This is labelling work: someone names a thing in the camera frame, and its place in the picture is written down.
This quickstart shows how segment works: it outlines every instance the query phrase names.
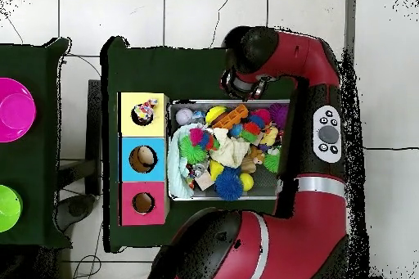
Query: white cloth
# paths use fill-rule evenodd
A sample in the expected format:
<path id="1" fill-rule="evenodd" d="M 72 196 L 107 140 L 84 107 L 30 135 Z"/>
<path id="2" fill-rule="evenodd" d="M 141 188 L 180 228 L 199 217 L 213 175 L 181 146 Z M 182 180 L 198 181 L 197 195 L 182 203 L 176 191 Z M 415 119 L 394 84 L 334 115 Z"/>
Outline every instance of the white cloth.
<path id="1" fill-rule="evenodd" d="M 229 138 L 227 133 L 226 128 L 214 129 L 215 138 L 219 141 L 219 149 L 209 151 L 209 155 L 212 160 L 219 162 L 221 165 L 236 169 L 246 156 L 250 143 L 245 142 L 243 138 Z"/>

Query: yellow cube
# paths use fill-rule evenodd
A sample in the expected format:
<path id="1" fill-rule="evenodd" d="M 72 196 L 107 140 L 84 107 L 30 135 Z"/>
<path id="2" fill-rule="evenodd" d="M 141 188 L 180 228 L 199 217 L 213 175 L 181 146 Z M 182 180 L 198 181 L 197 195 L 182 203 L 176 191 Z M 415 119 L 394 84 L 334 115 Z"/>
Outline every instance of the yellow cube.
<path id="1" fill-rule="evenodd" d="M 156 99 L 153 108 L 153 120 L 141 126 L 132 119 L 134 106 L 141 105 L 150 99 Z M 152 92 L 122 92 L 120 93 L 119 120 L 123 137 L 165 137 L 166 135 L 166 106 L 169 100 L 163 93 Z"/>

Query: white button panel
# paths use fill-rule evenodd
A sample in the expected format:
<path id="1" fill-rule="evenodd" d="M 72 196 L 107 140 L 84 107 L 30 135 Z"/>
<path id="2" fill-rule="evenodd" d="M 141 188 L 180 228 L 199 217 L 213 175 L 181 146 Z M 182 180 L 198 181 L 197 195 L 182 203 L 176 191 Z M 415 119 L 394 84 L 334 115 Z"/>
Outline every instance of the white button panel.
<path id="1" fill-rule="evenodd" d="M 332 125 L 339 133 L 335 144 L 328 144 L 322 141 L 318 132 L 323 126 Z M 332 106 L 323 106 L 316 110 L 313 115 L 313 150 L 316 156 L 329 164 L 334 164 L 342 156 L 342 140 L 340 132 L 340 116 Z"/>

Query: shape sorter box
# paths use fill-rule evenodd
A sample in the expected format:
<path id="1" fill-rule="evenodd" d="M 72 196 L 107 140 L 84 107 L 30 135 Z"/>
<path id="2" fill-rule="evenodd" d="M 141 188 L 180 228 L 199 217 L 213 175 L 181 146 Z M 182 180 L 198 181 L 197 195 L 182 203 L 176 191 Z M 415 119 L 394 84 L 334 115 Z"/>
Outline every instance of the shape sorter box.
<path id="1" fill-rule="evenodd" d="M 122 137 L 121 144 L 122 155 L 119 156 L 119 166 L 122 168 L 122 180 L 120 182 L 165 182 L 165 137 Z M 142 151 L 145 151 L 145 157 L 142 157 Z"/>
<path id="2" fill-rule="evenodd" d="M 153 108 L 153 120 L 146 126 L 135 124 L 131 118 L 134 106 L 141 105 L 150 99 L 158 101 Z M 165 137 L 168 102 L 169 99 L 163 93 L 121 92 L 119 120 L 122 137 Z"/>
<path id="3" fill-rule="evenodd" d="M 164 224 L 170 208 L 165 182 L 123 182 L 120 190 L 122 226 Z M 135 199 L 144 194 L 152 199 L 151 207 L 148 212 L 143 209 L 140 213 L 135 209 Z"/>

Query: pink cube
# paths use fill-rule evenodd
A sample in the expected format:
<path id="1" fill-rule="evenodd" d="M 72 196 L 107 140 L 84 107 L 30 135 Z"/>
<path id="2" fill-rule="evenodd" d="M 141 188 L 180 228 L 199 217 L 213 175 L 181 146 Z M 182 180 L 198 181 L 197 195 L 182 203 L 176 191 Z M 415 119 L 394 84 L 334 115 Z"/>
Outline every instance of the pink cube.
<path id="1" fill-rule="evenodd" d="M 165 182 L 122 183 L 122 226 L 163 225 L 169 212 Z"/>

